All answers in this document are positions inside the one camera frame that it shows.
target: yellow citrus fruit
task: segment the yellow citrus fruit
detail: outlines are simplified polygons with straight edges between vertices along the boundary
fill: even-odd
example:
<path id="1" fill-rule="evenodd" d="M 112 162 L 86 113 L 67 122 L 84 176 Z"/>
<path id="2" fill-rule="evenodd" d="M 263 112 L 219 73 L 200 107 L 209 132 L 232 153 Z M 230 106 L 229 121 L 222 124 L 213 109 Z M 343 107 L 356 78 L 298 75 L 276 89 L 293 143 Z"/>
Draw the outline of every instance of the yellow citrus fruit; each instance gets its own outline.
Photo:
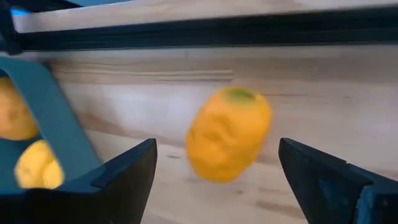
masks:
<path id="1" fill-rule="evenodd" d="M 193 170 L 211 182 L 231 182 L 250 166 L 269 132 L 272 111 L 260 95 L 229 87 L 196 115 L 185 139 Z"/>
<path id="2" fill-rule="evenodd" d="M 0 138 L 25 140 L 39 130 L 24 100 L 9 78 L 0 78 Z"/>
<path id="3" fill-rule="evenodd" d="M 15 167 L 21 188 L 54 189 L 63 182 L 63 171 L 50 146 L 44 140 L 31 144 L 20 156 Z"/>

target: plastic tray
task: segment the plastic tray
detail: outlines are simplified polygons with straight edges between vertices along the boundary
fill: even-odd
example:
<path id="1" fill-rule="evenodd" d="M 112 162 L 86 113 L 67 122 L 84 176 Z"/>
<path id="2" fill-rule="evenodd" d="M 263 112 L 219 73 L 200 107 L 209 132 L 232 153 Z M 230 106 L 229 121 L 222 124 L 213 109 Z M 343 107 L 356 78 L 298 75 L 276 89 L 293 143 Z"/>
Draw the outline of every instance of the plastic tray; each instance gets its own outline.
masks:
<path id="1" fill-rule="evenodd" d="M 65 173 L 65 182 L 101 165 L 47 69 L 39 63 L 0 57 L 0 77 L 4 76 L 11 79 L 22 95 L 41 135 L 27 141 L 0 139 L 0 190 L 19 190 L 14 176 L 16 162 L 26 147 L 38 139 L 50 144 Z"/>

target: wood grain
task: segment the wood grain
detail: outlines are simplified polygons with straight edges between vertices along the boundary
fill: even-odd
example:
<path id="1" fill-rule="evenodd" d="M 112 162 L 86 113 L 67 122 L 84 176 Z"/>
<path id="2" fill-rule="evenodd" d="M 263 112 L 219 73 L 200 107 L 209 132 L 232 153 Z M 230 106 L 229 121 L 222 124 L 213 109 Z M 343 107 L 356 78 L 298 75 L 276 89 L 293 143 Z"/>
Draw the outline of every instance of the wood grain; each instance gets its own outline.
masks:
<path id="1" fill-rule="evenodd" d="M 40 32 L 396 3 L 397 0 L 135 0 L 17 16 L 14 20 L 19 32 Z"/>
<path id="2" fill-rule="evenodd" d="M 60 83 L 107 161 L 146 138 L 159 160 L 144 223 L 306 223 L 279 164 L 288 137 L 398 178 L 398 47 L 123 50 L 24 54 Z M 257 161 L 234 182 L 191 170 L 185 133 L 219 88 L 264 95 L 274 111 Z"/>

